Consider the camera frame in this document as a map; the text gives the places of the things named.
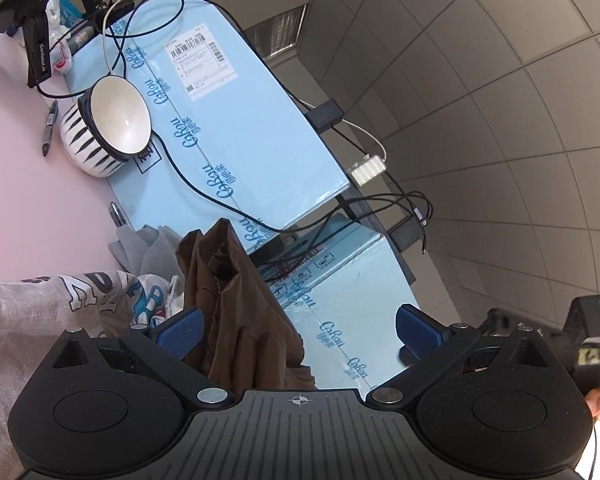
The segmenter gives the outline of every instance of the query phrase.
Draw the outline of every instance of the striped bowl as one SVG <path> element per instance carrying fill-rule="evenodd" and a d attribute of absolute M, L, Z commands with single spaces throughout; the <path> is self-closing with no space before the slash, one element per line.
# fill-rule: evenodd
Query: striped bowl
<path fill-rule="evenodd" d="M 147 147 L 149 110 L 129 81 L 105 76 L 67 110 L 60 136 L 76 166 L 93 176 L 109 176 Z"/>

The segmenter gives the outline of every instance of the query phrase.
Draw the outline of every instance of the black marker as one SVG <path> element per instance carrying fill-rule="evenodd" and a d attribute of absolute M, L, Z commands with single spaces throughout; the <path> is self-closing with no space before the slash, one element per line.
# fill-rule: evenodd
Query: black marker
<path fill-rule="evenodd" d="M 58 100 L 56 99 L 51 103 L 49 108 L 49 115 L 46 118 L 45 133 L 42 136 L 42 156 L 46 156 L 51 148 L 51 135 L 54 132 L 54 124 L 58 118 Z"/>

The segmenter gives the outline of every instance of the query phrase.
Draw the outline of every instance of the box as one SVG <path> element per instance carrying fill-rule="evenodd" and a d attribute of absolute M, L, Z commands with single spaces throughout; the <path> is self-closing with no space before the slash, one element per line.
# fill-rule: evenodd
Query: box
<path fill-rule="evenodd" d="M 268 225 L 295 224 L 346 189 L 347 177 L 222 14 L 206 2 L 185 1 L 171 25 L 126 40 L 127 78 L 143 95 L 152 128 L 195 186 Z M 179 7 L 180 0 L 147 2 L 128 33 L 158 27 Z M 114 32 L 122 34 L 125 25 L 120 19 Z M 107 38 L 106 52 L 113 63 L 113 39 Z M 121 62 L 114 72 L 122 74 Z M 97 37 L 75 54 L 66 79 L 75 92 L 106 73 Z M 184 235 L 228 218 L 249 253 L 274 235 L 189 189 L 155 139 L 109 183 L 135 228 L 167 225 Z"/>
<path fill-rule="evenodd" d="M 348 223 L 334 216 L 321 237 Z M 286 254 L 302 253 L 314 235 L 300 238 Z M 260 269 L 265 279 L 277 272 L 275 266 Z M 302 336 L 304 364 L 318 388 L 358 388 L 364 399 L 404 370 L 395 314 L 404 303 L 418 304 L 382 235 L 350 225 L 270 289 Z"/>

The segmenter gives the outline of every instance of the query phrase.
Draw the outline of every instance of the ribbed gray surface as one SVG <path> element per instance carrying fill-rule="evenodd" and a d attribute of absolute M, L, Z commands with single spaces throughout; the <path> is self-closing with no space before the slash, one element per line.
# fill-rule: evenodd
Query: ribbed gray surface
<path fill-rule="evenodd" d="M 293 402 L 300 395 L 301 406 Z M 196 416 L 170 452 L 116 480 L 477 478 L 433 455 L 398 413 L 371 410 L 353 391 L 322 391 L 247 392 L 233 408 Z"/>

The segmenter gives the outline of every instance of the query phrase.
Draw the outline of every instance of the air vent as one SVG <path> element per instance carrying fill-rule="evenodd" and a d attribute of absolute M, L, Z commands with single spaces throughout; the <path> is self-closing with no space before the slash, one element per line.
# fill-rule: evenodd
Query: air vent
<path fill-rule="evenodd" d="M 283 12 L 244 31 L 262 59 L 293 48 L 298 41 L 306 5 Z"/>

